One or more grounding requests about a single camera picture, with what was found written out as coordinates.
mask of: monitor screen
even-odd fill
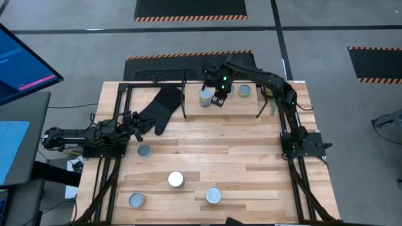
[[[0,105],[62,80],[61,75],[0,24]]]

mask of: gray floor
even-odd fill
[[[283,26],[402,24],[400,0],[277,0]],[[134,0],[11,0],[0,23],[11,30],[273,26],[269,1],[246,0],[247,21],[132,23]],[[378,137],[370,120],[402,108],[402,86],[357,82],[348,46],[402,47],[402,30],[285,31],[294,80],[306,80],[325,141],[330,176],[346,222],[401,225],[402,147]],[[252,50],[259,68],[285,75],[275,31],[19,35],[65,81],[49,88],[52,106],[97,102],[104,81],[122,80],[128,56]],[[49,110],[45,129],[85,127],[96,107]],[[380,130],[401,142],[392,125]],[[44,151],[51,159],[63,154]],[[43,216],[70,220],[71,207]]]

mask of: blue screen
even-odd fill
[[[47,66],[0,30],[0,105],[55,80]]]

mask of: black oven mitt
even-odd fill
[[[155,134],[160,135],[166,128],[170,116],[181,103],[182,92],[174,86],[164,86],[152,102],[138,114],[141,133],[155,126]]]

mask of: wooden tabletop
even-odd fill
[[[298,93],[298,103],[304,108],[311,107],[306,84],[290,83]],[[96,121],[112,118],[118,84],[104,83]],[[159,88],[134,88],[130,109],[141,111],[158,91]],[[262,107],[264,100],[258,94]],[[299,113],[301,123],[309,131],[317,129],[312,111],[299,110]],[[255,116],[184,119],[178,108],[161,136],[156,136],[153,129],[143,136],[141,144],[152,149],[150,158],[138,156],[140,143],[134,138],[129,142],[121,162],[112,223],[224,223],[227,217],[244,223],[297,223],[288,165],[281,159],[280,132],[278,113],[271,116],[270,104],[258,119]],[[77,195],[78,216],[92,201],[98,161],[85,162]],[[318,158],[309,157],[305,161],[313,194],[329,214],[339,218],[327,167]],[[171,171],[184,174],[183,188],[168,185]],[[205,200],[205,192],[212,186],[222,192],[222,201],[217,205]],[[129,197],[135,191],[146,196],[146,204],[140,209],[129,206]],[[305,196],[300,193],[308,218]],[[106,217],[108,200],[107,194],[101,219]]]
[[[200,89],[203,83],[188,83],[185,87],[185,110],[188,116],[256,116],[259,112],[257,87],[255,83],[234,82],[232,98],[227,99],[222,107],[200,105]],[[242,85],[250,87],[250,95],[247,98],[239,95]]]

